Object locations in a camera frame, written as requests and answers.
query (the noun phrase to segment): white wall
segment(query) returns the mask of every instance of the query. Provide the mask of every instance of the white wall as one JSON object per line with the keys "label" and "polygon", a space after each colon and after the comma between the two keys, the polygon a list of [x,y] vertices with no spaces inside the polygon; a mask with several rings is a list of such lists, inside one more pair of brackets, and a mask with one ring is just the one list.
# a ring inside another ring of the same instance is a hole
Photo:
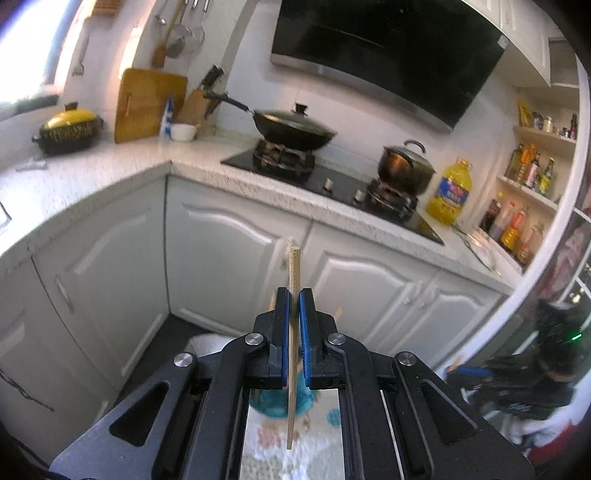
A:
{"label": "white wall", "polygon": [[[442,134],[346,86],[271,64],[279,8],[280,0],[260,0],[256,6],[230,72],[229,94],[252,109],[291,109],[295,102],[307,104],[311,117],[339,132],[320,155],[372,176],[376,176],[383,145],[401,145],[408,138],[419,140],[438,172],[423,203],[443,169],[458,156],[468,158],[473,164],[473,193],[464,217],[470,215],[487,177],[496,174],[497,163],[505,161],[515,148],[511,128],[517,121],[517,91],[494,73],[455,130]],[[217,124],[257,135],[252,117],[229,105],[220,107]]]}

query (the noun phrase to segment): white cabinet door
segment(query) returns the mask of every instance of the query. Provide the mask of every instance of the white cabinet door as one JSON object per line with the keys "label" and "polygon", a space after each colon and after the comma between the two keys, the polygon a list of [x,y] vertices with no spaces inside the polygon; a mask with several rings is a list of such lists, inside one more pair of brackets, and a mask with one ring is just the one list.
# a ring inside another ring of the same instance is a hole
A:
{"label": "white cabinet door", "polygon": [[434,367],[488,316],[501,294],[440,270],[417,299],[408,328],[381,343],[390,355],[410,351]]}
{"label": "white cabinet door", "polygon": [[30,260],[0,280],[0,374],[0,419],[48,463],[117,398],[62,324]]}
{"label": "white cabinet door", "polygon": [[168,315],[164,179],[74,225],[34,259],[69,332],[120,390]]}
{"label": "white cabinet door", "polygon": [[550,51],[544,13],[532,0],[501,0],[501,30],[550,81]]}
{"label": "white cabinet door", "polygon": [[314,224],[302,250],[301,286],[340,332],[368,349],[404,321],[437,270],[354,235]]}
{"label": "white cabinet door", "polygon": [[170,309],[210,330],[241,335],[287,286],[285,253],[310,222],[182,179],[168,184]]}
{"label": "white cabinet door", "polygon": [[499,0],[464,0],[474,10],[488,18],[497,27],[500,25]]}

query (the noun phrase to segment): wooden cutting board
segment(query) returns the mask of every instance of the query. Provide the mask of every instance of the wooden cutting board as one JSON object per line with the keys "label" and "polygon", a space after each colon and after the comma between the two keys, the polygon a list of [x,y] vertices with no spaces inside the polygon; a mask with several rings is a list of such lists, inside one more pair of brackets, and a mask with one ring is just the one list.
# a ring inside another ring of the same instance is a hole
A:
{"label": "wooden cutting board", "polygon": [[115,142],[158,135],[168,94],[173,94],[174,116],[183,107],[186,91],[184,76],[156,70],[125,70],[119,85]]}

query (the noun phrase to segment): cooking pot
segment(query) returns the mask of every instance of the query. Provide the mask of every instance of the cooking pot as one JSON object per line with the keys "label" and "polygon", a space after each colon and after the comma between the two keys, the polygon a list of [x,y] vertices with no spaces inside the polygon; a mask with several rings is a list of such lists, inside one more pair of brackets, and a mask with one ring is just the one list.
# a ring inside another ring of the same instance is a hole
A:
{"label": "cooking pot", "polygon": [[32,141],[48,155],[59,155],[90,147],[99,136],[103,119],[91,110],[67,103],[65,111],[45,122]]}
{"label": "cooking pot", "polygon": [[408,144],[418,146],[423,155],[427,153],[423,144],[416,140],[406,140],[404,147],[384,147],[378,175],[393,189],[417,196],[427,190],[435,169],[425,157],[405,148]]}
{"label": "cooking pot", "polygon": [[318,150],[330,142],[337,134],[327,126],[312,120],[306,115],[307,105],[296,103],[291,112],[282,110],[250,110],[244,103],[230,98],[225,93],[205,92],[203,98],[221,100],[238,107],[245,112],[251,112],[256,129],[265,140],[285,145],[292,150]]}

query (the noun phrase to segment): white countertop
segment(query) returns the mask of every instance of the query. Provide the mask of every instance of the white countertop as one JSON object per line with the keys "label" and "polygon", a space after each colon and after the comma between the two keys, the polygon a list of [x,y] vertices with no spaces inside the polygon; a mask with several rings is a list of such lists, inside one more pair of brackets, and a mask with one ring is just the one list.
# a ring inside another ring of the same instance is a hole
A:
{"label": "white countertop", "polygon": [[249,142],[207,137],[188,144],[149,138],[95,147],[48,161],[48,169],[0,173],[0,202],[12,217],[0,231],[0,277],[72,224],[157,178],[172,174],[293,212],[353,233],[451,271],[504,294],[515,285],[489,272],[451,228],[424,218],[445,246],[360,210],[312,192],[222,165],[252,147]]}

